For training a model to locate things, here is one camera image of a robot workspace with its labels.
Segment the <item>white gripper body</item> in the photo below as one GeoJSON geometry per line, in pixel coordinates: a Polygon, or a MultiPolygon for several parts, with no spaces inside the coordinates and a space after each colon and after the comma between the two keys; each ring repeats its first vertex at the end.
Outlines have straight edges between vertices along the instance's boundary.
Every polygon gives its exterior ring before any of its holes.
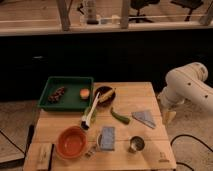
{"type": "Polygon", "coordinates": [[[161,92],[157,98],[164,108],[173,108],[183,102],[183,98],[174,93],[161,92]]]}

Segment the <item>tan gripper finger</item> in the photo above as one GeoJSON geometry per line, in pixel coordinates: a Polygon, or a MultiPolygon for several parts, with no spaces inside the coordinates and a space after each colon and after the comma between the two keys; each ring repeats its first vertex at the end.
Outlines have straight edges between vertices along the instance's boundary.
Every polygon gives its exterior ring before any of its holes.
{"type": "Polygon", "coordinates": [[[162,122],[164,125],[169,124],[176,116],[176,112],[169,110],[169,109],[164,109],[162,111],[162,122]]]}

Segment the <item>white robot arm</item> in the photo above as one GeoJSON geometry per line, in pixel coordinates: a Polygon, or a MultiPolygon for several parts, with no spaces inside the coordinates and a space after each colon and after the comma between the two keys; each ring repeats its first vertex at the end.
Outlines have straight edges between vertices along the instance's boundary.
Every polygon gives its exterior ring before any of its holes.
{"type": "Polygon", "coordinates": [[[205,84],[207,78],[208,70],[199,62],[174,68],[166,74],[166,86],[158,95],[164,125],[176,116],[173,108],[183,104],[186,99],[213,114],[213,88],[205,84]]]}

